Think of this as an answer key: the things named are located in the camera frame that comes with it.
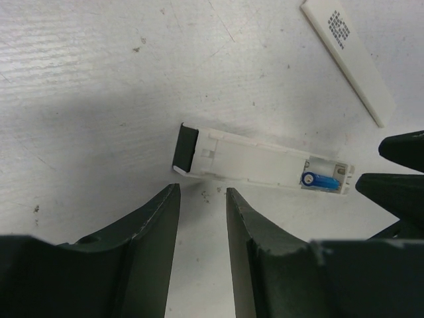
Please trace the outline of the white remote control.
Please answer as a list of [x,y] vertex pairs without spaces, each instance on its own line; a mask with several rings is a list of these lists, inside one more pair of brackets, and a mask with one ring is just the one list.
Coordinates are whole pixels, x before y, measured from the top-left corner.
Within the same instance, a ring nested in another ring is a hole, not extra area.
[[[203,180],[341,195],[347,194],[354,174],[352,164],[187,123],[180,126],[172,167]],[[336,191],[306,187],[301,182],[304,172],[335,178],[340,186]]]

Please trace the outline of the white battery cover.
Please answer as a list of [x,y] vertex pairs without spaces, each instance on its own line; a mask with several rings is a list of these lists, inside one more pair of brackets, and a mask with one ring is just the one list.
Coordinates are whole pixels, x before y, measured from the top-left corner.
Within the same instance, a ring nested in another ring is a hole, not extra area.
[[396,104],[340,1],[308,0],[301,10],[375,123],[384,128]]

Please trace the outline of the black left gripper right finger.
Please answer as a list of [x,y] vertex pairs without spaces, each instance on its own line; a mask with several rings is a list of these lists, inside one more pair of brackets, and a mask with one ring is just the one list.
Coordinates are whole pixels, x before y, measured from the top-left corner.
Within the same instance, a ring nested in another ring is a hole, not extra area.
[[305,242],[233,188],[226,214],[237,317],[423,316],[423,239],[413,227]]

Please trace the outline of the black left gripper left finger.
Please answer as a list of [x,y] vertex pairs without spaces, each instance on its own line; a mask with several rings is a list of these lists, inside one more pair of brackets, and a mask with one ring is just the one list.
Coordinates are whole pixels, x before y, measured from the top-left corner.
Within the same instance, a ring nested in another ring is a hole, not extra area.
[[73,244],[1,237],[2,317],[163,317],[180,216],[170,184]]

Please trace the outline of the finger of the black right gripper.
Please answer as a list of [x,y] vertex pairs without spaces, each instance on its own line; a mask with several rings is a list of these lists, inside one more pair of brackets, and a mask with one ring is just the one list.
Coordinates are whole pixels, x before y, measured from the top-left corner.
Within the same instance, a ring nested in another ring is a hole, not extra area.
[[424,172],[423,135],[423,131],[415,131],[389,136],[380,143],[379,154],[391,162],[418,172]]
[[356,190],[398,218],[375,234],[375,239],[423,238],[423,176],[405,174],[363,174]]

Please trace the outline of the blue AAA battery pair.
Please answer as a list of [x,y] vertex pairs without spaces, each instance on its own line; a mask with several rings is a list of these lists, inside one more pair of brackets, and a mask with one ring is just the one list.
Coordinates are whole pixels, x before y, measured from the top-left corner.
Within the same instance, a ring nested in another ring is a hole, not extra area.
[[337,179],[313,172],[304,172],[301,182],[306,187],[316,187],[330,191],[336,191],[340,186],[340,182]]

